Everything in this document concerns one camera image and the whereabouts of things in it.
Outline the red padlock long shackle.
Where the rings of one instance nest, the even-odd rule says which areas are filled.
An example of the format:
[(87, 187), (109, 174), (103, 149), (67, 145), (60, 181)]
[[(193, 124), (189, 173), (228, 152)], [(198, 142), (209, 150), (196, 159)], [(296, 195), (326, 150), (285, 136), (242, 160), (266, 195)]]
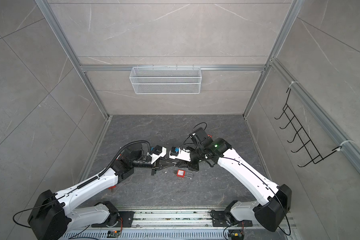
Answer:
[(180, 178), (192, 179), (194, 177), (194, 174), (186, 172), (184, 170), (174, 170), (174, 174)]

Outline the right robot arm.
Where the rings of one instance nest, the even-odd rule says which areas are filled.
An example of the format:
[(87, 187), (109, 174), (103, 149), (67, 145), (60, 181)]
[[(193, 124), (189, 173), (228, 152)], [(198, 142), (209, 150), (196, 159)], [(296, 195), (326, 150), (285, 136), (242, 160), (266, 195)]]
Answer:
[(280, 228), (291, 209), (292, 190), (285, 184), (278, 185), (263, 176), (222, 138), (212, 139), (204, 128), (195, 126), (188, 136), (193, 147), (172, 147), (171, 159), (184, 162), (191, 171), (198, 171), (201, 162), (211, 167), (222, 167), (232, 174), (255, 197), (252, 202), (232, 201), (214, 219), (233, 227), (243, 221), (257, 221), (263, 228), (275, 232)]

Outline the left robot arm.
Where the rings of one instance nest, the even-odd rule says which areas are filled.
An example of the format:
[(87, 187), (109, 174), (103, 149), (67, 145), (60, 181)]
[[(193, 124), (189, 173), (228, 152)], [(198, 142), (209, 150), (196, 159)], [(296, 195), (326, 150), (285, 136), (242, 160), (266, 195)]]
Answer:
[(122, 223), (118, 209), (109, 201), (92, 207), (80, 205), (105, 189), (115, 187), (134, 173), (135, 168), (154, 171), (167, 149), (152, 147), (140, 140), (121, 147), (111, 162), (94, 176), (64, 190), (41, 193), (28, 218), (30, 228), (38, 240), (58, 240), (66, 232), (80, 227), (114, 227)]

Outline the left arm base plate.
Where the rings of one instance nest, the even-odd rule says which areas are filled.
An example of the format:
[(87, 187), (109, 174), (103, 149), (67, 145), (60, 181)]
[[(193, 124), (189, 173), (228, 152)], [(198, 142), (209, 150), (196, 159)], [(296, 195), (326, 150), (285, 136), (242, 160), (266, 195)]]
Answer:
[(104, 223), (92, 224), (92, 228), (130, 228), (133, 223), (135, 212), (122, 211), (116, 214), (111, 214)]

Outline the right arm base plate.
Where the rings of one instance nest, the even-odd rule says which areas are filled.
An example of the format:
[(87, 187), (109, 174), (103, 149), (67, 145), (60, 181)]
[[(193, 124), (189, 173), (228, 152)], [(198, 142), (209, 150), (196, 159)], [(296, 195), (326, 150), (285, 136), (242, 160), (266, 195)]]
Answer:
[(229, 226), (239, 226), (239, 227), (252, 227), (253, 222), (249, 220), (237, 221), (230, 214), (225, 213), (224, 211), (210, 211), (210, 217), (212, 218), (213, 227), (229, 227)]

